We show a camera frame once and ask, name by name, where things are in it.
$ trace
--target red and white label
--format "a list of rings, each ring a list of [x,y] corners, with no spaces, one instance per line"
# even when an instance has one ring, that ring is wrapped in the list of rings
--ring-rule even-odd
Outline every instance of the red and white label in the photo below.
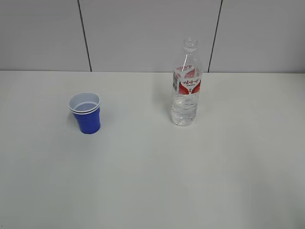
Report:
[[[201,72],[191,65],[175,68],[173,71],[173,88],[177,94],[195,94],[200,91]]]

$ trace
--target white table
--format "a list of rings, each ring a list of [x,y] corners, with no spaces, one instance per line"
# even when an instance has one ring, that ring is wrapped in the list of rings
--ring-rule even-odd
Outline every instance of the white table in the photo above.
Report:
[[[171,73],[0,72],[0,229],[305,227],[305,74],[203,76],[172,124]],[[102,99],[82,134],[68,101]]]

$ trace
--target wall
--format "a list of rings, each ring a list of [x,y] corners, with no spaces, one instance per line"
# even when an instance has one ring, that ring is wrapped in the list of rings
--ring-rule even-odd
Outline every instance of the wall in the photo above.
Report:
[[[170,72],[193,36],[206,72],[304,72],[303,9],[304,0],[2,0],[0,70]]]
[[[224,0],[211,72],[305,72],[304,0]]]

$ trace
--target water bottle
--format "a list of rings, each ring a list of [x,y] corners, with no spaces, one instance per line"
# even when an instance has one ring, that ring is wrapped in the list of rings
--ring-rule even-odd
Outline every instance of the water bottle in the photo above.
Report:
[[[196,117],[203,72],[197,44],[193,38],[184,40],[183,54],[178,57],[173,70],[171,115],[172,121],[179,126],[190,125]]]

